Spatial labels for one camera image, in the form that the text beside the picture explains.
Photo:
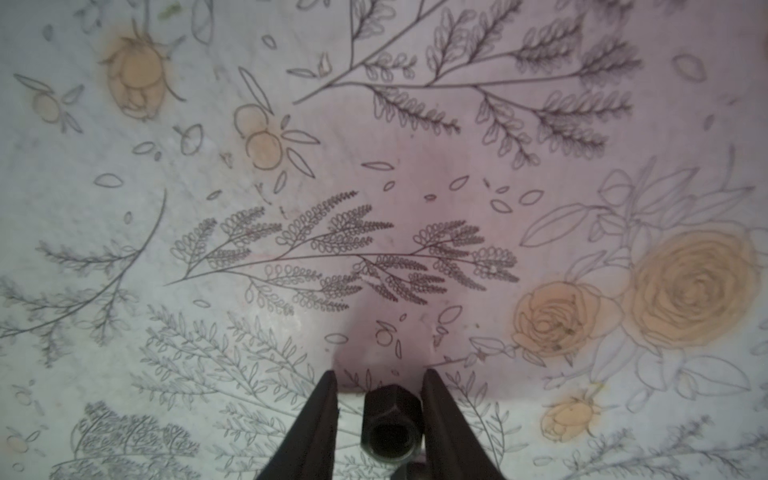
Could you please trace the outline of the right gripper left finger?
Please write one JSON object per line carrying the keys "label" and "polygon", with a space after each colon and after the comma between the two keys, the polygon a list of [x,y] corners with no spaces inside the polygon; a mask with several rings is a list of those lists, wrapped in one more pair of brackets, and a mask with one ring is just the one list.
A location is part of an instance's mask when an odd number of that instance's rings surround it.
{"label": "right gripper left finger", "polygon": [[339,419],[338,383],[326,371],[257,480],[326,480],[333,477]]}

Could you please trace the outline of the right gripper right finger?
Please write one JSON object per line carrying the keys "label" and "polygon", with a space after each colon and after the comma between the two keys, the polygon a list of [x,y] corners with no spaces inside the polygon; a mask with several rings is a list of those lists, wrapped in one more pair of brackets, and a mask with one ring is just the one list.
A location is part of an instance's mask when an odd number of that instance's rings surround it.
{"label": "right gripper right finger", "polygon": [[436,370],[425,371],[420,397],[426,465],[432,479],[504,479]]}

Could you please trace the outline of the black hex nut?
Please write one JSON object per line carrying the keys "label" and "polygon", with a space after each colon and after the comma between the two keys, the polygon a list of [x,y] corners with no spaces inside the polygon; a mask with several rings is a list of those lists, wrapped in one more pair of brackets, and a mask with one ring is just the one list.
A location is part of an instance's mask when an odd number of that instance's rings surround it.
{"label": "black hex nut", "polygon": [[410,461],[423,435],[422,403],[415,394],[391,384],[365,395],[360,445],[368,456],[389,464]]}

